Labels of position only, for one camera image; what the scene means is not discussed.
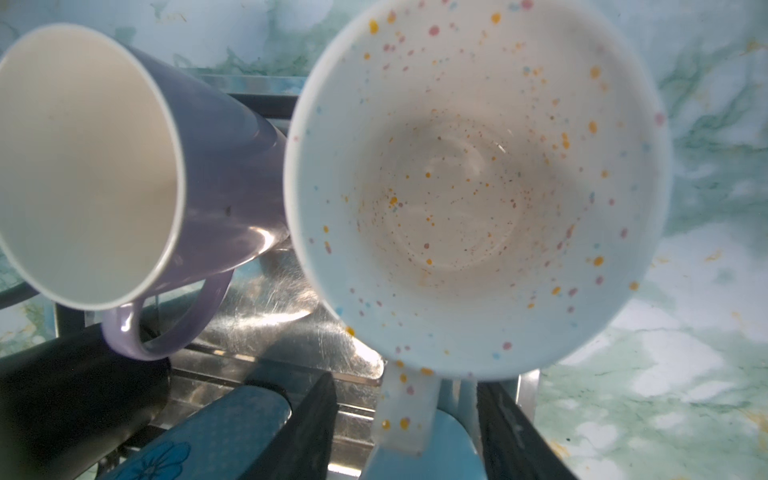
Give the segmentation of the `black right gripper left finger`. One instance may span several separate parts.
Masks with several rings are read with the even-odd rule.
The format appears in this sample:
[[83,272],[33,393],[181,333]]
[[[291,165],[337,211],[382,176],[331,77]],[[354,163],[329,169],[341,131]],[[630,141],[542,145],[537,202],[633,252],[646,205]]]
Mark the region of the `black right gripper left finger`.
[[240,479],[326,479],[338,402],[333,376],[319,376]]

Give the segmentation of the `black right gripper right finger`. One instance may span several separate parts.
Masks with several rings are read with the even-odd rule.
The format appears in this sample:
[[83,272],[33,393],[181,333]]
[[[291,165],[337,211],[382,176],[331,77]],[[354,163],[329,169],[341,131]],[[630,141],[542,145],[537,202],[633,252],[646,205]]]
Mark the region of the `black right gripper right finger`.
[[488,479],[577,479],[500,383],[477,385],[477,411]]

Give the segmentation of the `blue handled cream mug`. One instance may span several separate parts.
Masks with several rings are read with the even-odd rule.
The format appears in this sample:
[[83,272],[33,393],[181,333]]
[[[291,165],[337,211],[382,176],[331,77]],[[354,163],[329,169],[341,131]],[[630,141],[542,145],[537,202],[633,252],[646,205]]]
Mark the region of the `blue handled cream mug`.
[[424,453],[413,456],[376,446],[363,479],[485,479],[477,413],[477,384],[444,381]]

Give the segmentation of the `black mug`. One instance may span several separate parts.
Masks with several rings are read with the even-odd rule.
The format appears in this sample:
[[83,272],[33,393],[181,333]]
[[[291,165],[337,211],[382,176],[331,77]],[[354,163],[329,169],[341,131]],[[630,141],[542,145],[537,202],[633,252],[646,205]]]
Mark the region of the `black mug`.
[[74,479],[165,407],[170,362],[115,353],[97,325],[1,360],[1,476]]

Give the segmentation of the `white ceramic mug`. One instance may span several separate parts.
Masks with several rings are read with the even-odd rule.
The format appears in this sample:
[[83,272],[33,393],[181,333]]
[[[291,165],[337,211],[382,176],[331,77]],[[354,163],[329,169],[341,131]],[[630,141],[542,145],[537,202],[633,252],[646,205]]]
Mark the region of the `white ceramic mug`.
[[314,65],[284,193],[324,305],[386,362],[376,446],[420,454],[441,384],[598,335],[671,195],[659,93],[586,1],[379,1]]

